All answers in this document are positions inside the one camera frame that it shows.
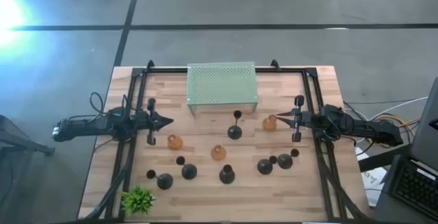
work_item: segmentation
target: gray floor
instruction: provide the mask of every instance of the gray floor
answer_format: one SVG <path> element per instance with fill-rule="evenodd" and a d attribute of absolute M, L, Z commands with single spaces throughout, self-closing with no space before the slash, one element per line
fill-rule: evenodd
<path fill-rule="evenodd" d="M 438 23 L 438 0 L 138 0 L 133 24 Z M 129 0 L 17 0 L 27 25 L 121 25 Z M 55 143 L 53 125 L 89 114 L 105 95 L 121 32 L 14 32 L 0 45 L 0 114 L 34 140 L 35 155 L 9 223 L 75 219 L 94 138 Z M 347 101 L 423 97 L 438 73 L 438 29 L 131 32 L 123 66 L 254 61 L 335 65 Z M 367 116 L 391 105 L 356 105 Z M 408 120 L 424 102 L 394 110 Z"/>

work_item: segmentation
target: small potted plant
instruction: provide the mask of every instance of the small potted plant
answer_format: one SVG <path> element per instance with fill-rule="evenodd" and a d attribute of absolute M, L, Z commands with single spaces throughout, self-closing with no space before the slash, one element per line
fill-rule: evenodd
<path fill-rule="evenodd" d="M 155 200 L 150 190 L 136 186 L 129 192 L 122 192 L 122 205 L 128 214 L 149 214 Z"/>

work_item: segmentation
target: wooden tabletop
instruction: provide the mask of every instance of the wooden tabletop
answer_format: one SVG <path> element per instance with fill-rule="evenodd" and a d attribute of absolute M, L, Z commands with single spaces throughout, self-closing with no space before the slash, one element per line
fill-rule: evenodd
<path fill-rule="evenodd" d="M 334 67 L 316 67 L 324 103 L 343 107 Z M 114 69 L 106 110 L 121 105 L 122 95 L 128 92 L 131 70 L 131 67 Z M 277 122 L 275 132 L 266 132 L 261 126 L 270 114 L 291 110 L 294 97 L 304 94 L 300 74 L 257 74 L 259 105 L 254 113 L 243 113 L 238 123 L 243 131 L 239 140 L 227 136 L 228 128 L 234 123 L 232 112 L 204 109 L 192 116 L 186 105 L 185 73 L 149 74 L 146 82 L 144 107 L 147 98 L 154 97 L 156 111 L 175 121 L 155 133 L 155 146 L 146 143 L 147 131 L 139 132 L 130 187 L 149 188 L 157 200 L 148 216 L 126 216 L 126 221 L 326 220 L 311 130 L 302 132 L 301 142 L 292 142 L 292 130 L 286 124 Z M 167 136 L 170 134 L 182 137 L 181 150 L 169 150 Z M 108 139 L 107 136 L 99 137 L 96 146 Z M 224 160 L 217 162 L 211 158 L 210 151 L 215 145 L 222 145 L 227 150 Z M 116 148 L 116 142 L 111 142 L 94 153 L 79 217 L 90 213 L 109 188 Z M 258 172 L 260 159 L 290 153 L 293 148 L 297 148 L 300 155 L 294 158 L 291 169 L 283 170 L 274 165 L 270 175 Z M 197 167 L 198 175 L 194 179 L 182 178 L 182 167 L 175 163 L 180 155 L 185 157 L 186 163 Z M 363 212 L 368 213 L 350 140 L 335 142 L 335 157 L 344 190 Z M 236 174 L 235 181 L 229 185 L 224 185 L 218 177 L 225 164 L 230 164 Z M 147 179 L 146 172 L 150 169 L 157 174 L 170 173 L 174 179 L 172 188 L 160 190 L 156 179 Z M 332 199 L 333 207 L 337 209 L 335 198 Z M 117 210 L 119 202 L 120 193 L 116 197 Z"/>

